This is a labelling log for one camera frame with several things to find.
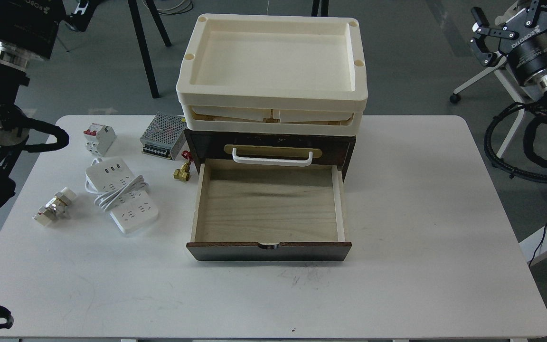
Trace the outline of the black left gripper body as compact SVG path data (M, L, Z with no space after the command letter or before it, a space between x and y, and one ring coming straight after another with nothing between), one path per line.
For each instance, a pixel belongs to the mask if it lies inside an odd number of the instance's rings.
M48 60L65 17L60 0L0 0L0 42Z

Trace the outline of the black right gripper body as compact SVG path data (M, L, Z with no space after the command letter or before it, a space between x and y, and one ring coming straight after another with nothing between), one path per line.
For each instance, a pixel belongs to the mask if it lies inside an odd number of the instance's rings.
M500 41L499 52L518 83L532 85L547 75L547 0L519 0L515 10L503 26L514 36Z

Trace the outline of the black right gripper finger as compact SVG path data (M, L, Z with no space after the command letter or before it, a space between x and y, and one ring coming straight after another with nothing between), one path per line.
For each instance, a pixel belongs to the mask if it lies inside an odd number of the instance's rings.
M472 26L473 29L480 29L480 28L488 28L489 27L488 18L484 14L484 11L482 11L482 8L472 7L471 8L471 14L473 15L473 18L475 20L475 24Z
M474 56L483 67L494 67L499 63L501 56L507 57L518 43L519 33L504 29L476 26L473 28L474 36L469 41ZM488 49L485 43L487 36L500 38L497 51Z

